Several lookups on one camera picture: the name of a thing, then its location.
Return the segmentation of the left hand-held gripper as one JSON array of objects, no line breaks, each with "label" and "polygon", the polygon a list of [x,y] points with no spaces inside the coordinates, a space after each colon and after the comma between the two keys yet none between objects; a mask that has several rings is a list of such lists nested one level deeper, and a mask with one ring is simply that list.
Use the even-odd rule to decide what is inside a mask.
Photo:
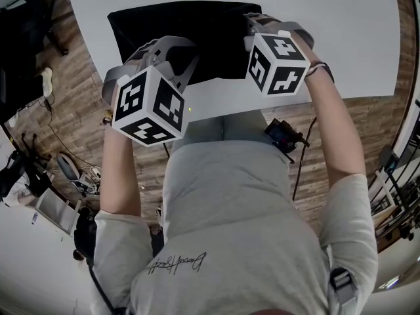
[{"label": "left hand-held gripper", "polygon": [[167,54],[171,49],[187,47],[196,47],[196,44],[185,37],[163,36],[137,49],[135,59],[142,59],[146,67],[118,79],[113,129],[146,147],[184,136],[185,99],[179,91],[184,91],[188,85],[199,55],[181,56],[174,85],[175,75]]}]

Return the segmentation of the black cloth pouch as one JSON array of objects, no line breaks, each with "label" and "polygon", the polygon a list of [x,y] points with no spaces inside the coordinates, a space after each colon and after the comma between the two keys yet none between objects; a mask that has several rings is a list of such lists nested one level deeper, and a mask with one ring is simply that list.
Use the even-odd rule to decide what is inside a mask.
[{"label": "black cloth pouch", "polygon": [[245,15],[260,13],[253,3],[225,1],[175,1],[111,12],[108,21],[122,61],[142,45],[166,35],[185,37],[196,44],[198,64],[191,85],[214,78],[243,79],[249,62],[244,38]]}]

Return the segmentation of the person's right forearm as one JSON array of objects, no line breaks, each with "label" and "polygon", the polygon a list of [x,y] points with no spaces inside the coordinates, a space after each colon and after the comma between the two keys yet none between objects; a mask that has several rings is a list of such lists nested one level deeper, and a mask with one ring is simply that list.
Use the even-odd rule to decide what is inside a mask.
[{"label": "person's right forearm", "polygon": [[330,75],[319,67],[305,83],[318,121],[329,185],[350,175],[364,175],[362,142]]}]

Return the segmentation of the black wristband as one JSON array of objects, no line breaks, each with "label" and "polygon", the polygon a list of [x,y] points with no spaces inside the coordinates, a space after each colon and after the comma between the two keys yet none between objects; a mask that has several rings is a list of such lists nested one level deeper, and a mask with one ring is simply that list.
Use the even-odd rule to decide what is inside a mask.
[{"label": "black wristband", "polygon": [[332,80],[332,82],[335,82],[334,76],[329,68],[329,66],[327,65],[326,62],[322,62],[319,60],[313,61],[310,64],[310,67],[305,75],[306,78],[310,77],[311,75],[315,74],[317,72],[317,70],[319,69],[323,69],[330,77],[330,79]]}]

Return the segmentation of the black waist-worn device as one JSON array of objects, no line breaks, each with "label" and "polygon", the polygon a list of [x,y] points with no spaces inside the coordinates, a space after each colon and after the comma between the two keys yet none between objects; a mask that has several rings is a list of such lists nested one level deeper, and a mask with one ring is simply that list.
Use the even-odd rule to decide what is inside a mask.
[{"label": "black waist-worn device", "polygon": [[274,141],[273,144],[278,150],[284,154],[289,154],[296,149],[296,144],[301,142],[304,146],[309,147],[307,139],[302,133],[295,131],[289,123],[278,119],[273,119],[265,129],[265,133]]}]

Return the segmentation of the person's light grey trousers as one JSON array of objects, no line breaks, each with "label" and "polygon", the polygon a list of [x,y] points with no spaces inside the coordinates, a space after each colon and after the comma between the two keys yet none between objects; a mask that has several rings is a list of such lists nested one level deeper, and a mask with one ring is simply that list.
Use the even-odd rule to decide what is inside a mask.
[{"label": "person's light grey trousers", "polygon": [[246,140],[272,144],[265,133],[268,127],[260,110],[213,117],[188,124],[184,137],[173,143],[171,152],[195,143]]}]

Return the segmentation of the black teal device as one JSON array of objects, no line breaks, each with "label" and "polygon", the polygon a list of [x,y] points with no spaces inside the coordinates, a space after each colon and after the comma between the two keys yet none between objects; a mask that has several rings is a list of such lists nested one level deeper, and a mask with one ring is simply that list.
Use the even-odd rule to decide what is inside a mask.
[{"label": "black teal device", "polygon": [[390,172],[395,170],[396,166],[398,165],[399,158],[394,153],[393,149],[389,145],[386,145],[383,147],[379,154],[379,161],[381,163],[383,171],[386,174],[389,174]]}]

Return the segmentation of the black office chair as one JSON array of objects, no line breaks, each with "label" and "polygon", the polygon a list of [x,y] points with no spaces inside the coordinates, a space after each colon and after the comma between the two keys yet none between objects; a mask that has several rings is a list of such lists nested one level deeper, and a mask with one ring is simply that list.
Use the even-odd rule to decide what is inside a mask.
[{"label": "black office chair", "polygon": [[70,16],[70,11],[53,17],[56,0],[17,0],[0,9],[0,80],[7,74],[25,74],[48,39],[62,55],[68,54],[53,32],[53,26]]},{"label": "black office chair", "polygon": [[6,165],[0,169],[0,202],[8,207],[29,205],[40,198],[52,185],[47,165],[52,156],[42,156],[35,147],[37,135],[33,134],[31,144],[22,133],[25,150],[18,148],[9,156]]}]

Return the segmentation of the grey oval handheld device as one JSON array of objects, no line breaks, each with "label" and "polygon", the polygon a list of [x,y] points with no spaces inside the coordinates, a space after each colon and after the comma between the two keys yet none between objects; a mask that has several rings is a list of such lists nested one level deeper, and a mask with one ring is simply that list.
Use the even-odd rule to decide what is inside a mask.
[{"label": "grey oval handheld device", "polygon": [[79,177],[80,177],[79,170],[78,170],[77,166],[75,165],[75,163],[72,161],[72,159],[68,155],[66,155],[64,153],[57,154],[56,155],[56,162],[57,162],[59,168],[61,169],[61,171],[63,172],[64,176],[69,181],[79,180]]}]

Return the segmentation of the tangle of small electronics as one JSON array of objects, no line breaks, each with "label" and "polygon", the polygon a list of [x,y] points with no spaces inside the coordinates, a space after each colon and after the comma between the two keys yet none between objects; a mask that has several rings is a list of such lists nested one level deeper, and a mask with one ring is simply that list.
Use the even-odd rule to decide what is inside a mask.
[{"label": "tangle of small electronics", "polygon": [[99,195],[99,184],[96,183],[87,173],[81,173],[77,180],[71,180],[70,183],[83,196]]}]

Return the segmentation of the black metal railing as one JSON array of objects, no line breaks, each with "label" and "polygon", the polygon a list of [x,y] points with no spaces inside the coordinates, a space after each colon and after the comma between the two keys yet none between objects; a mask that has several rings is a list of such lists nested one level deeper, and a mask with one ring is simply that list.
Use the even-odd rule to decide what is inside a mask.
[{"label": "black metal railing", "polygon": [[418,118],[400,158],[402,166],[394,170],[390,178],[391,197],[396,207],[384,227],[397,230],[401,238],[409,241],[414,238],[413,229],[420,225],[420,100],[415,105]]}]

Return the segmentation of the person's grey t-shirt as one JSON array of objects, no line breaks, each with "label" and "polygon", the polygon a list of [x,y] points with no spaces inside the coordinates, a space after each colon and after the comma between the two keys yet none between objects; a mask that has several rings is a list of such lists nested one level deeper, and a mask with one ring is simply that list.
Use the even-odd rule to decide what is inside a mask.
[{"label": "person's grey t-shirt", "polygon": [[[289,198],[288,166],[251,141],[189,144],[168,162],[165,245],[152,253],[144,220],[96,216],[94,273],[116,308],[136,315],[359,315],[375,285],[377,246],[367,179],[335,183],[316,234]],[[347,269],[356,299],[330,284]]]}]

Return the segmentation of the black backpack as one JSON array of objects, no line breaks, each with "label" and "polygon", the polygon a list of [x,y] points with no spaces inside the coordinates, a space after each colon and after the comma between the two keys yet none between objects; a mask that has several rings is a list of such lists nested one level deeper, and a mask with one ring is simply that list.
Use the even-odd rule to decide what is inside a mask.
[{"label": "black backpack", "polygon": [[76,228],[73,233],[75,250],[73,258],[77,261],[92,262],[96,245],[96,222],[88,207],[79,211]]}]

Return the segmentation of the white frame bench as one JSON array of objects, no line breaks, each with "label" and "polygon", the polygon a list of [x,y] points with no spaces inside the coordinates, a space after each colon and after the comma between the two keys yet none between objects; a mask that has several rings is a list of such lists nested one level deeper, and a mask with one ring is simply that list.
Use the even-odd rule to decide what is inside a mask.
[{"label": "white frame bench", "polygon": [[396,204],[390,192],[390,186],[386,183],[387,177],[380,171],[375,171],[376,179],[371,187],[373,195],[370,198],[371,216],[381,217],[390,213]]}]

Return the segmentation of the white desk frame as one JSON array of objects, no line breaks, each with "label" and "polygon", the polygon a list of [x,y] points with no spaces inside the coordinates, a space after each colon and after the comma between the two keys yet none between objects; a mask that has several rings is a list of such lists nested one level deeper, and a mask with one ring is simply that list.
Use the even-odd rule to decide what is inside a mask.
[{"label": "white desk frame", "polygon": [[70,200],[63,198],[54,188],[48,188],[37,198],[33,208],[38,215],[52,224],[57,232],[73,237],[81,204],[80,199],[73,204]]}]

